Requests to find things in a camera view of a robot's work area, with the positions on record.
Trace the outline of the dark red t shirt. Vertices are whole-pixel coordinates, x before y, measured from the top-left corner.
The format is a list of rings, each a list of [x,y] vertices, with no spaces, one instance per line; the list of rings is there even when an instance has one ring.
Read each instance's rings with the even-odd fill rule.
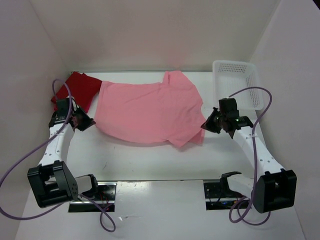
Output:
[[[100,91],[102,81],[84,73],[73,72],[65,83],[75,102],[88,113],[94,96]]]

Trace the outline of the light pink t shirt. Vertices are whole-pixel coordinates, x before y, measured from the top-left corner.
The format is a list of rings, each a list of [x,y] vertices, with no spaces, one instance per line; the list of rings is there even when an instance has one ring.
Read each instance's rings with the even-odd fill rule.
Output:
[[[198,89],[181,71],[167,71],[156,83],[104,81],[94,119],[99,131],[120,140],[181,148],[204,142],[202,105]]]

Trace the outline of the magenta t shirt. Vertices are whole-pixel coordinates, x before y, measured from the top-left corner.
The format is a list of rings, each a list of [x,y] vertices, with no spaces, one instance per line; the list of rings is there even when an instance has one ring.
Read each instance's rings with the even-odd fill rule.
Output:
[[[53,109],[54,109],[54,111],[57,111],[57,110],[58,110],[58,107],[57,107],[57,104],[56,104],[56,103],[53,104]]]

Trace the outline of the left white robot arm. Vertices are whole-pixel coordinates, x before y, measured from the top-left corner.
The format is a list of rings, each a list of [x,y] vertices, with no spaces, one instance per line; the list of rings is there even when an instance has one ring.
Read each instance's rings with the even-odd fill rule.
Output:
[[[81,194],[94,200],[100,194],[100,187],[93,174],[75,177],[66,164],[75,130],[83,132],[96,122],[74,99],[59,99],[56,107],[48,124],[51,140],[38,166],[30,168],[27,173],[40,208],[75,201]]]

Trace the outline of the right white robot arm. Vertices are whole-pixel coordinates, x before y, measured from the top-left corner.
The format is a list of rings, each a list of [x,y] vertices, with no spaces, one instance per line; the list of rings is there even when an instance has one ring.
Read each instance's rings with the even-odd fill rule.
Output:
[[[295,203],[297,175],[286,170],[271,155],[247,116],[240,116],[234,98],[223,98],[201,128],[219,134],[225,131],[235,141],[253,166],[253,178],[239,171],[221,175],[219,191],[225,197],[235,194],[252,199],[259,213],[290,208]]]

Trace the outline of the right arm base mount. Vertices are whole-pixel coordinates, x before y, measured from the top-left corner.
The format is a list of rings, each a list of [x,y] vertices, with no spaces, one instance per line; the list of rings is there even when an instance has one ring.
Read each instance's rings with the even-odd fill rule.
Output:
[[[207,211],[229,210],[242,197],[237,192],[224,193],[220,181],[217,179],[205,180],[203,189]]]

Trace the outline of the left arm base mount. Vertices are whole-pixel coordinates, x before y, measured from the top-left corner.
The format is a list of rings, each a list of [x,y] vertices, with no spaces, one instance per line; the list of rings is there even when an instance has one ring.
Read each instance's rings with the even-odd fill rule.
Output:
[[[115,211],[117,182],[99,181],[97,193],[90,198],[97,203],[106,212],[112,213]],[[89,200],[83,197],[78,197],[76,201],[69,203],[69,213],[97,213],[100,210]]]

